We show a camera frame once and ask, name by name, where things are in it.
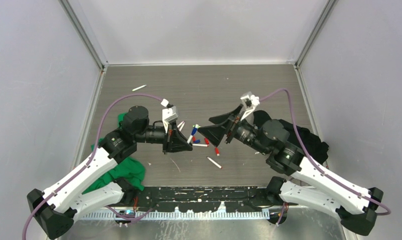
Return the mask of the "green white pen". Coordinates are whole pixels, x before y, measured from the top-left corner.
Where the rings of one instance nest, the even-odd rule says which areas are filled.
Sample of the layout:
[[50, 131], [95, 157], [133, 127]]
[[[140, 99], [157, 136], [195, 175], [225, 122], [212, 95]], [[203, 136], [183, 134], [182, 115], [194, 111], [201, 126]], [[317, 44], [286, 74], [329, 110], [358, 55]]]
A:
[[144, 84], [144, 85], [141, 85], [141, 86], [139, 86], [139, 87], [133, 88], [133, 89], [132, 89], [132, 92], [135, 92], [135, 91], [138, 91], [138, 90], [140, 90], [140, 89], [143, 89], [143, 88], [145, 88], [146, 86], [147, 86], [147, 85]]

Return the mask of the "blue capped white pen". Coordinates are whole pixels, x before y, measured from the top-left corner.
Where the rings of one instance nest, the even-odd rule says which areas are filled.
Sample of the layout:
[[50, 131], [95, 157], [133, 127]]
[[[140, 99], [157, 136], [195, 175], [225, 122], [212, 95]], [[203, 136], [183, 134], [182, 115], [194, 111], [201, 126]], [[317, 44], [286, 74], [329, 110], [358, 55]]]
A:
[[190, 134], [190, 136], [189, 136], [188, 139], [187, 139], [187, 143], [188, 143], [188, 144], [190, 144], [190, 143], [192, 142], [192, 139], [193, 139], [194, 135], [196, 134], [197, 130], [199, 129], [199, 127], [200, 127], [200, 126], [199, 126], [198, 124], [196, 124], [196, 125], [193, 126], [193, 129], [192, 129], [192, 131], [191, 131], [191, 134]]

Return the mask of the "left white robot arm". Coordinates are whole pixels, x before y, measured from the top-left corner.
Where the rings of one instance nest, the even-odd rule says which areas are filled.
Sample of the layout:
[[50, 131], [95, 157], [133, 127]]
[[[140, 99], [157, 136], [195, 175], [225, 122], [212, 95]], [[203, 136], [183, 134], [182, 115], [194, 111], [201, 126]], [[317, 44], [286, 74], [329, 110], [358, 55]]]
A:
[[89, 191], [90, 186], [108, 171], [119, 166], [137, 150], [138, 143], [160, 144], [163, 153], [193, 149], [178, 128], [178, 110], [167, 104], [159, 125], [149, 123], [148, 109], [133, 106], [98, 142], [92, 153], [62, 179], [44, 190], [33, 189], [27, 196], [32, 214], [47, 237], [54, 240], [68, 232], [81, 217], [104, 206], [134, 202], [136, 186], [123, 176]]

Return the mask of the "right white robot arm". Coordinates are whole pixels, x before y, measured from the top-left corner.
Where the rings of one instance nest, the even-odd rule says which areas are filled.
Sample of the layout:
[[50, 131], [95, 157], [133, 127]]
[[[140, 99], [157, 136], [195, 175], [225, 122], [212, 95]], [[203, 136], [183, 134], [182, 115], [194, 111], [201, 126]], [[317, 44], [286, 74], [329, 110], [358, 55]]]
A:
[[210, 125], [199, 133], [218, 146], [238, 140], [266, 155], [266, 163], [278, 173], [266, 187], [272, 205], [298, 204], [326, 213], [346, 229], [370, 234], [377, 220], [383, 191], [377, 187], [355, 185], [327, 170], [289, 140], [286, 122], [272, 119], [265, 111], [253, 113], [253, 122], [241, 118], [241, 107], [210, 118]]

